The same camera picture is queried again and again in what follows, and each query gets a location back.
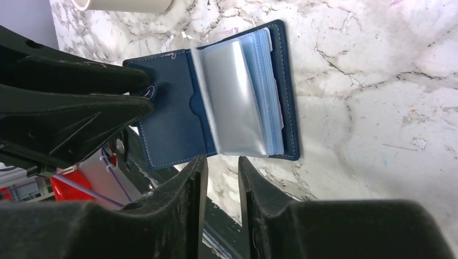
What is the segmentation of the blue leather card holder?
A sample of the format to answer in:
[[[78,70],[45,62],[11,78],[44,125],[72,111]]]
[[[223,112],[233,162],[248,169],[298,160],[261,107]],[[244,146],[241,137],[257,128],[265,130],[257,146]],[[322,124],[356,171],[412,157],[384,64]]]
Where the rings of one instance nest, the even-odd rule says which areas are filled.
[[[137,124],[151,168],[197,155],[300,158],[284,21],[207,46],[127,59],[123,66],[151,78],[140,95],[154,110]]]

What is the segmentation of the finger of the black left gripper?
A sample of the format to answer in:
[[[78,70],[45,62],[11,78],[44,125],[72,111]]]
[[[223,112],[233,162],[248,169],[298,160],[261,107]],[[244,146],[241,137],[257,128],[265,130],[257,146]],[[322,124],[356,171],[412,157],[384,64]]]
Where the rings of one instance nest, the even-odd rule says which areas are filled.
[[[124,94],[149,86],[139,69],[58,51],[1,27],[1,84],[63,94]]]
[[[24,169],[75,165],[152,110],[145,97],[1,85],[1,162]]]

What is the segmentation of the red container under table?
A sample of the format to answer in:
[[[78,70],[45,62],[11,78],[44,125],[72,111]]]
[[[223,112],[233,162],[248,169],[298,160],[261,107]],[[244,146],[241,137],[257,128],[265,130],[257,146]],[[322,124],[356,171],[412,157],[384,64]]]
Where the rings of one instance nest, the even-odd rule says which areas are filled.
[[[92,190],[85,175],[76,167],[60,169],[51,177],[27,176],[24,169],[1,163],[1,200],[37,202],[98,200],[115,207],[122,204]]]

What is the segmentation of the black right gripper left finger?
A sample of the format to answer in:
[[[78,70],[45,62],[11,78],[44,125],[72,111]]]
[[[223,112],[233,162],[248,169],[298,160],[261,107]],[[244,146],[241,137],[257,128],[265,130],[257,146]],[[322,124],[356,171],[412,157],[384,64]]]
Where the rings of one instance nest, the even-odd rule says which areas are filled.
[[[207,158],[120,210],[95,202],[1,203],[1,258],[198,258]]]

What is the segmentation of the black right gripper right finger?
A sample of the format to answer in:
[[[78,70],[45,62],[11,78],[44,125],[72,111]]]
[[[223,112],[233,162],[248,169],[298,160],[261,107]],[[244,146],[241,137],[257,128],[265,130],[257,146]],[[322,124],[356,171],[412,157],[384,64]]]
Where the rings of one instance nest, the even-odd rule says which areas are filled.
[[[238,160],[245,258],[453,258],[408,200],[297,201]]]

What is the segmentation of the black metal base rail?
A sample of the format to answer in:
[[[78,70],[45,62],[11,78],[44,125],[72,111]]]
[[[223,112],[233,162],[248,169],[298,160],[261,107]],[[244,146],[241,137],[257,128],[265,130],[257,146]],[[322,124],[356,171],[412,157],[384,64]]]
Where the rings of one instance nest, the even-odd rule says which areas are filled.
[[[141,194],[154,191],[179,171],[174,167],[152,170],[146,162],[140,137],[133,129],[127,128],[118,136],[119,144],[127,146],[121,171],[133,182]],[[199,198],[197,212],[202,232],[199,258],[243,258],[244,242],[242,227],[209,197]]]

